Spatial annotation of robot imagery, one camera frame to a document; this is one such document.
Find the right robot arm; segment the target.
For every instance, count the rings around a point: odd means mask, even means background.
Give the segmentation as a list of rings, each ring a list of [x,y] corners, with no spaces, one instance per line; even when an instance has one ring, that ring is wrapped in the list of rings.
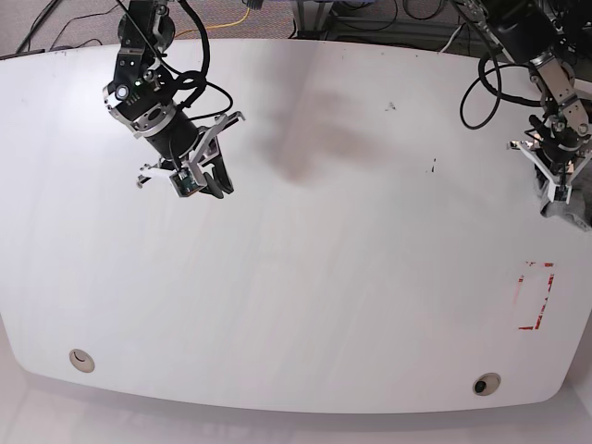
[[[167,63],[166,51],[174,42],[176,28],[166,1],[120,4],[120,47],[113,79],[103,89],[104,104],[115,120],[146,140],[159,155],[155,164],[141,166],[137,187],[163,179],[180,198],[203,193],[221,199],[233,193],[234,186],[218,136],[244,115],[227,105],[210,113],[214,120],[210,126],[203,125],[204,116],[187,116],[187,109],[207,89],[223,96],[228,92],[207,78],[211,47],[206,27],[188,2],[179,5],[200,36],[200,67],[178,71]]]

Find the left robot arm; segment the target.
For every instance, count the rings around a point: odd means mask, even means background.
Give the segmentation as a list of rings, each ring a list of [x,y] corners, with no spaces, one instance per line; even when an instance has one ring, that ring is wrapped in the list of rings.
[[[521,100],[490,86],[499,99],[540,107],[529,118],[532,141],[512,145],[546,177],[551,192],[565,193],[591,159],[591,102],[575,88],[573,65],[591,55],[591,4],[588,1],[467,1],[477,28],[494,42],[483,61],[505,55],[527,68],[541,93]]]

